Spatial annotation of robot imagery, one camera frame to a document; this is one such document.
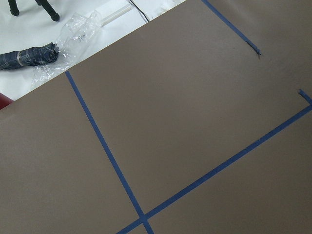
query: chair leg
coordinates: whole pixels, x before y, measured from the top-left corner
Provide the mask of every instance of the chair leg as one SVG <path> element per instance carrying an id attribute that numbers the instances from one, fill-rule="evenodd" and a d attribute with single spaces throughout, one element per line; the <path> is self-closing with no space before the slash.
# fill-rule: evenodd
<path id="1" fill-rule="evenodd" d="M 16 5 L 16 0 L 9 0 L 9 5 L 11 9 L 11 14 L 13 16 L 18 16 L 20 14 L 20 11 L 18 9 L 18 6 Z"/>
<path id="2" fill-rule="evenodd" d="M 36 0 L 36 3 L 38 4 L 38 6 L 41 6 L 40 0 Z"/>
<path id="3" fill-rule="evenodd" d="M 59 21 L 59 15 L 55 12 L 55 10 L 52 8 L 52 6 L 48 3 L 47 0 L 36 0 L 37 4 L 42 5 L 42 7 L 46 10 L 46 12 L 51 16 L 51 19 L 53 21 L 58 22 Z"/>

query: white floor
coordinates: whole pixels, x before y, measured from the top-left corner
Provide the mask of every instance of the white floor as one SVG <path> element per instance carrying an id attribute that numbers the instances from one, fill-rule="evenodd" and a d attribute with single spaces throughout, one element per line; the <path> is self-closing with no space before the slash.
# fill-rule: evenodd
<path id="1" fill-rule="evenodd" d="M 34 0 L 17 0 L 20 15 L 14 17 L 10 13 L 7 0 L 0 1 L 0 54 L 30 47 L 44 46 L 54 42 L 63 25 L 75 13 L 88 15 L 101 6 L 113 6 L 120 1 L 129 0 L 49 0 L 60 14 L 60 22 L 54 22 L 42 7 Z M 150 20 L 156 18 L 163 7 L 173 7 L 173 0 L 134 0 Z M 84 59 L 119 40 L 123 36 L 143 26 L 145 21 L 133 8 L 115 21 L 101 29 L 100 35 L 84 55 Z M 25 67 L 13 71 L 0 71 L 0 93 L 16 100 L 32 91 L 31 83 L 34 69 Z"/>

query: blue tape line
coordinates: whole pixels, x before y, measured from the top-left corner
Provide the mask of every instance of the blue tape line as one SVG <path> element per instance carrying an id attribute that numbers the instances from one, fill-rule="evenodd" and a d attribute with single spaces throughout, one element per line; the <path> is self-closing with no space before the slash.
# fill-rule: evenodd
<path id="1" fill-rule="evenodd" d="M 238 34 L 249 46 L 251 46 L 258 55 L 261 55 L 261 51 L 258 47 L 252 43 L 238 28 L 236 28 L 231 22 L 228 21 L 214 6 L 211 5 L 207 0 L 202 0 L 202 2 L 208 6 L 223 22 L 225 22 L 236 34 Z"/>
<path id="2" fill-rule="evenodd" d="M 300 94 L 310 105 L 312 105 L 312 98 L 309 97 L 302 89 L 299 90 L 299 94 Z"/>
<path id="3" fill-rule="evenodd" d="M 140 225 L 142 221 L 140 219 L 137 219 L 132 224 L 128 225 L 124 229 L 117 232 L 117 234 L 127 234 L 128 232 L 132 231 L 134 228 L 136 228 L 138 225 Z"/>
<path id="4" fill-rule="evenodd" d="M 312 110 L 312 105 L 306 107 L 305 109 L 300 111 L 298 114 L 296 114 L 293 117 L 291 117 L 290 119 L 286 120 L 284 123 L 282 123 L 281 125 L 279 125 L 275 129 L 273 129 L 272 131 L 270 131 L 269 133 L 264 135 L 262 138 L 260 138 L 259 140 L 255 141 L 254 143 L 249 145 L 246 149 L 240 151 L 238 154 L 229 158 L 227 161 L 223 162 L 222 164 L 220 164 L 216 168 L 212 169 L 210 172 L 208 172 L 203 177 L 196 180 L 194 183 L 190 184 L 189 186 L 187 186 L 186 188 L 184 188 L 183 190 L 181 190 L 177 194 L 173 195 L 171 198 L 169 198 L 165 202 L 158 205 L 156 208 L 149 211 L 146 214 L 147 218 L 151 218 L 152 216 L 156 215 L 160 211 L 164 210 L 169 205 L 176 202 L 177 200 L 179 200 L 180 198 L 185 196 L 187 193 L 189 193 L 193 189 L 197 188 L 199 185 L 201 185 L 202 183 L 204 183 L 205 181 L 207 181 L 211 177 L 215 176 L 217 173 L 221 172 L 222 170 L 224 170 L 225 168 L 227 168 L 228 166 L 230 166 L 231 164 L 233 164 L 234 162 L 236 162 L 237 160 L 239 160 L 240 158 L 245 156 L 247 153 L 254 150 L 259 145 L 261 145 L 262 143 L 266 142 L 267 140 L 269 140 L 270 138 L 272 138 L 273 136 L 275 136 L 276 134 L 281 132 L 283 129 L 285 129 L 286 127 L 288 127 L 289 125 L 291 125 L 292 123 L 294 123 L 295 121 L 297 121 L 298 119 L 303 117 L 304 115 L 306 115 L 311 110 Z"/>
<path id="5" fill-rule="evenodd" d="M 117 175 L 119 177 L 119 180 L 121 181 L 124 189 L 126 190 L 127 195 L 130 198 L 130 200 L 131 200 L 131 202 L 132 202 L 132 204 L 133 204 L 133 206 L 134 206 L 134 208 L 135 208 L 135 210 L 136 210 L 136 212 L 137 212 L 137 214 L 138 214 L 138 216 L 140 218 L 140 221 L 143 223 L 143 225 L 144 225 L 144 227 L 145 227 L 145 229 L 146 229 L 148 234 L 154 234 L 151 225 L 149 224 L 145 214 L 143 213 L 143 210 L 141 209 L 141 207 L 140 207 L 136 197 L 134 196 L 134 194 L 133 194 L 133 192 L 132 192 L 128 182 L 126 181 L 126 178 L 124 177 L 124 175 L 123 175 L 121 169 L 119 168 L 119 166 L 118 166 L 118 164 L 117 164 L 117 162 L 116 162 L 116 160 L 115 160 L 111 150 L 109 149 L 109 147 L 108 147 L 108 145 L 107 145 L 107 143 L 106 143 L 102 133 L 100 132 L 100 130 L 99 130 L 99 128 L 98 128 L 98 126 L 97 126 L 97 124 L 96 124 L 96 122 L 95 122 L 95 120 L 94 120 L 94 118 L 93 118 L 93 116 L 92 116 L 92 114 L 91 114 L 87 104 L 85 103 L 85 101 L 84 101 L 84 99 L 83 99 L 83 97 L 82 97 L 78 87 L 76 86 L 76 84 L 74 82 L 73 77 L 71 76 L 71 74 L 68 71 L 66 71 L 65 73 L 66 73 L 66 76 L 67 76 L 70 84 L 72 85 L 73 90 L 74 90 L 74 92 L 75 92 L 79 102 L 81 103 L 81 105 L 82 105 L 82 107 L 83 107 L 83 109 L 84 109 L 84 111 L 85 111 L 85 113 L 86 113 L 86 115 L 87 115 L 87 117 L 88 117 L 88 119 L 89 119 L 89 121 L 90 121 L 90 123 L 91 123 L 91 125 L 92 125 L 92 127 L 93 127 L 93 129 L 94 129 L 94 131 L 95 131 L 95 133 L 97 135 L 97 137 L 98 137 L 98 139 L 99 139 L 99 141 L 101 142 L 102 147 L 104 148 L 104 150 L 105 150 L 105 152 L 106 152 L 106 154 L 107 154 L 107 156 L 108 156 L 108 158 L 109 158 L 109 160 L 110 160 L 114 170 L 116 171 L 116 173 L 117 173 Z"/>

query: black cable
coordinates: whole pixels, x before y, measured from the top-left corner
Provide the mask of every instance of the black cable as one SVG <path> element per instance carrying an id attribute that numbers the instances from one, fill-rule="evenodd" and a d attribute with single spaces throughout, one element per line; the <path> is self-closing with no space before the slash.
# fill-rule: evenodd
<path id="1" fill-rule="evenodd" d="M 132 0 L 130 0 L 130 2 L 133 4 L 133 6 L 135 6 L 135 7 L 139 10 L 139 12 L 141 12 L 141 13 L 144 15 L 144 17 L 146 18 L 146 20 L 149 22 L 149 19 L 148 19 L 147 16 L 144 14 L 144 12 L 141 11 L 141 9 L 140 9 Z"/>

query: red object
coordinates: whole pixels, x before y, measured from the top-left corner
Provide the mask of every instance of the red object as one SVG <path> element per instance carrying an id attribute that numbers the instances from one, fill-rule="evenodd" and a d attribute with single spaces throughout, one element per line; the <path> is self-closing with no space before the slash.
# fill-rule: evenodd
<path id="1" fill-rule="evenodd" d="M 13 100 L 11 100 L 7 96 L 0 93 L 0 110 L 2 108 L 6 107 L 7 105 L 11 104 L 12 102 L 13 102 Z"/>

